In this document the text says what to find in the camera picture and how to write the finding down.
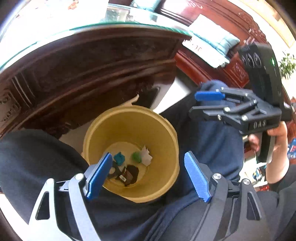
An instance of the silver screw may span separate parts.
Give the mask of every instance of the silver screw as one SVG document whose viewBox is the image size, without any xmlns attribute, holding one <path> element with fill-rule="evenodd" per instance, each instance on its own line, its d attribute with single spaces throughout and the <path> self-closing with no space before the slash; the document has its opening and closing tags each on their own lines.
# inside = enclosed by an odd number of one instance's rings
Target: silver screw
<svg viewBox="0 0 296 241">
<path fill-rule="evenodd" d="M 247 121 L 247 120 L 248 120 L 248 117 L 247 117 L 246 115 L 243 115 L 243 116 L 242 116 L 242 120 L 243 120 L 243 121 Z"/>
<path fill-rule="evenodd" d="M 242 182 L 246 185 L 249 185 L 251 183 L 249 179 L 244 179 Z"/>
<path fill-rule="evenodd" d="M 53 178 L 50 178 L 50 179 L 46 180 L 46 184 L 53 184 L 53 183 L 54 183 Z"/>
<path fill-rule="evenodd" d="M 213 174 L 213 178 L 216 179 L 216 180 L 221 179 L 221 177 L 222 177 L 222 176 L 221 176 L 220 173 L 214 173 L 214 174 Z"/>
<path fill-rule="evenodd" d="M 84 177 L 83 173 L 78 173 L 75 175 L 76 180 L 81 180 Z"/>
</svg>

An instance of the person's knee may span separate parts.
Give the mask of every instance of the person's knee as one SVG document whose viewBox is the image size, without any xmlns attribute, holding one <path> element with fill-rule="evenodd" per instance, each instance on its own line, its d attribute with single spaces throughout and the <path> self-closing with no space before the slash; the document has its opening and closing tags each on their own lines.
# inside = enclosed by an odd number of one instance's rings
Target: person's knee
<svg viewBox="0 0 296 241">
<path fill-rule="evenodd" d="M 40 137 L 47 137 L 48 134 L 42 130 L 34 130 L 34 129 L 24 129 L 20 131 L 13 131 L 8 134 L 6 134 L 2 140 L 0 141 L 0 144 L 2 142 L 14 142 L 14 143 L 23 143 L 27 139 L 34 139 L 34 138 L 40 138 Z"/>
<path fill-rule="evenodd" d="M 210 80 L 201 85 L 201 91 L 211 91 L 216 89 L 221 89 L 221 87 L 228 88 L 227 84 L 221 80 Z"/>
</svg>

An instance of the white wall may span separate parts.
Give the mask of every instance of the white wall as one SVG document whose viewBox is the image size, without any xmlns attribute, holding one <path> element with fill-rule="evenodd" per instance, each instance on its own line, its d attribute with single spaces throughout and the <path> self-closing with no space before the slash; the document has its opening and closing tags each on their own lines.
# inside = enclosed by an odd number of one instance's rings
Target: white wall
<svg viewBox="0 0 296 241">
<path fill-rule="evenodd" d="M 267 41 L 271 44 L 276 60 L 280 61 L 284 57 L 284 53 L 294 54 L 296 56 L 296 43 L 289 48 L 278 33 L 254 10 L 249 8 L 247 5 L 239 0 L 228 0 L 233 4 L 237 5 L 245 12 L 250 14 L 254 21 L 258 24 L 261 31 L 266 35 Z M 283 79 L 282 83 L 291 99 L 293 96 L 296 97 L 296 72 L 291 75 L 289 80 Z"/>
</svg>

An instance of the green leaves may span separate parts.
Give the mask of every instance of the green leaves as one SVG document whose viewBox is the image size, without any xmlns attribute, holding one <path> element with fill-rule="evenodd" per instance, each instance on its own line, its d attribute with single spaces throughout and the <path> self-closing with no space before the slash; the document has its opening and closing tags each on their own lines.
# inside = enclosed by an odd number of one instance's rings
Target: green leaves
<svg viewBox="0 0 296 241">
<path fill-rule="evenodd" d="M 283 57 L 282 60 L 279 62 L 279 70 L 281 72 L 282 77 L 285 77 L 285 79 L 291 77 L 291 75 L 295 71 L 295 67 L 296 67 L 295 61 L 296 59 L 294 55 L 290 56 L 289 53 L 285 54 L 285 57 Z"/>
</svg>

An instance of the navy blue pants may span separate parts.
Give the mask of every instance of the navy blue pants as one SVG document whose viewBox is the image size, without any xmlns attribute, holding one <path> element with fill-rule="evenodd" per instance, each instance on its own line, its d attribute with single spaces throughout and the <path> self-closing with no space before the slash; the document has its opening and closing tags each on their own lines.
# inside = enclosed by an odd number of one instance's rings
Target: navy blue pants
<svg viewBox="0 0 296 241">
<path fill-rule="evenodd" d="M 220 87 L 226 85 L 215 80 L 203 84 L 200 90 Z M 197 104 L 219 105 L 221 102 L 197 103 L 192 93 L 161 114 L 176 129 L 180 150 L 180 174 L 165 195 L 137 204 L 103 188 L 97 199 L 87 203 L 102 240 L 159 240 L 181 210 L 201 201 L 184 167 L 184 154 L 189 150 L 212 172 L 219 172 L 229 180 L 239 180 L 243 163 L 242 137 L 237 130 L 221 122 L 191 120 L 188 111 Z M 0 141 L 0 186 L 27 223 L 48 178 L 68 180 L 87 167 L 72 147 L 39 130 L 9 133 Z M 56 206 L 60 228 L 79 239 L 69 197 L 58 194 Z"/>
</svg>

